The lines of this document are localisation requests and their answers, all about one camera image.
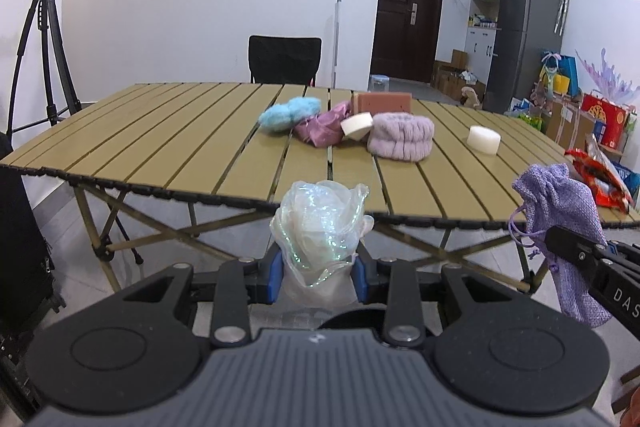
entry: brown door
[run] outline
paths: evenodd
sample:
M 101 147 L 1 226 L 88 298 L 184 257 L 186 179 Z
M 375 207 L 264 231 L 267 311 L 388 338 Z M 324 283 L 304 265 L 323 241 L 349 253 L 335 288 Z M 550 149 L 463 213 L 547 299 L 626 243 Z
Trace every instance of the brown door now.
M 429 82 L 442 0 L 378 0 L 371 73 Z

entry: refrigerator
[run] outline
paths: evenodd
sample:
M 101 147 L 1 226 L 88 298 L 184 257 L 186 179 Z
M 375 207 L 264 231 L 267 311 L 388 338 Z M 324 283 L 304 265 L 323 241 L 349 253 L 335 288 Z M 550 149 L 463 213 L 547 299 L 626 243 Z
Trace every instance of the refrigerator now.
M 529 98 L 543 52 L 560 52 L 562 37 L 554 31 L 560 1 L 500 0 L 484 110 L 504 113 L 512 98 Z

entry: black chair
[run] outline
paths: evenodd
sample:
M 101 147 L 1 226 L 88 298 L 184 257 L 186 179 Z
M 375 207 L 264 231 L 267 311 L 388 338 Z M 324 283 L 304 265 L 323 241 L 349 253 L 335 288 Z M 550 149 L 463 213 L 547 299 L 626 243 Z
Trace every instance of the black chair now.
M 249 37 L 251 83 L 314 86 L 322 39 Z

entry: light blue plush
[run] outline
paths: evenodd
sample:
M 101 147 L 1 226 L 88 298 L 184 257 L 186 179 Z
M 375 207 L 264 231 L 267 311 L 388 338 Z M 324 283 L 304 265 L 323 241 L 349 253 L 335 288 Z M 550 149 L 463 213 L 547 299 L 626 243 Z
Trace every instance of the light blue plush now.
M 296 124 L 320 113 L 319 98 L 297 96 L 287 103 L 272 105 L 258 118 L 258 124 L 267 131 L 286 131 Z

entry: purple satin pouch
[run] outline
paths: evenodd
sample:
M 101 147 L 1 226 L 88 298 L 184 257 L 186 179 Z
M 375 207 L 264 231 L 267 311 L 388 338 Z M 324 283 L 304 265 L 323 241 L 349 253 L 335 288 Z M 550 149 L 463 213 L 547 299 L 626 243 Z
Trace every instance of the purple satin pouch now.
M 351 116 L 351 102 L 340 102 L 331 110 L 300 122 L 293 132 L 303 142 L 316 147 L 338 145 L 344 137 L 340 122 Z

